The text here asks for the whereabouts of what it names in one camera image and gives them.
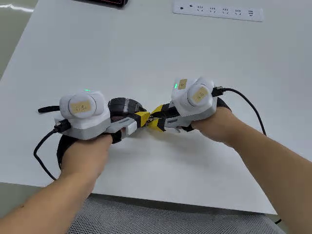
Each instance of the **white table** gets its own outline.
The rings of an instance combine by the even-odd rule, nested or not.
[[[32,155],[53,127],[53,114],[39,115],[39,107],[88,88],[153,110],[170,101],[176,77],[205,76],[241,90],[270,137],[312,160],[311,2],[237,2],[262,7],[263,23],[176,15],[171,4],[131,0],[118,10],[39,1],[0,82],[1,182],[51,182]],[[260,129],[240,97],[224,100]],[[54,175],[58,140],[39,152]],[[275,213],[239,155],[199,132],[141,130],[112,146],[94,193]]]

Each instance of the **human hand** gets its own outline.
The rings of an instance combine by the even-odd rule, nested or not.
[[[204,136],[228,146],[244,125],[224,107],[217,107],[216,113],[207,119],[192,122],[192,127],[198,129]]]
[[[60,177],[79,175],[95,182],[104,169],[111,144],[110,135],[76,141],[64,154]]]

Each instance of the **beige label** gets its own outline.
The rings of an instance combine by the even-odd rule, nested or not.
[[[186,82],[187,82],[187,79],[180,80],[178,89],[185,89],[186,88]]]
[[[70,107],[72,109],[73,114],[81,113],[81,112],[87,112],[91,110],[91,104],[90,101],[80,101],[77,103],[71,103]]]
[[[199,103],[204,97],[206,97],[208,94],[207,89],[204,87],[201,87],[192,97],[194,102]]]

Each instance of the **electrical outlet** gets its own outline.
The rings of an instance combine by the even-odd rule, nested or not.
[[[257,22],[262,22],[264,20],[262,9],[216,6],[199,2],[186,2],[185,0],[175,0],[173,12],[184,15],[208,16],[234,20],[249,20]]]
[[[215,7],[210,7],[209,8],[209,12],[210,12],[210,14],[214,14],[216,11],[215,11]]]
[[[241,16],[242,15],[241,9],[235,9],[235,15]]]
[[[197,5],[197,11],[203,12],[204,11],[204,7],[202,5]]]
[[[228,15],[230,12],[229,12],[229,9],[227,7],[223,7],[222,8],[222,14],[224,15]]]

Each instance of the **forearm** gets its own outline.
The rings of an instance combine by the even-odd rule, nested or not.
[[[65,233],[91,193],[95,180],[61,177],[0,221],[0,233]]]
[[[241,123],[228,142],[296,233],[312,233],[312,163]]]

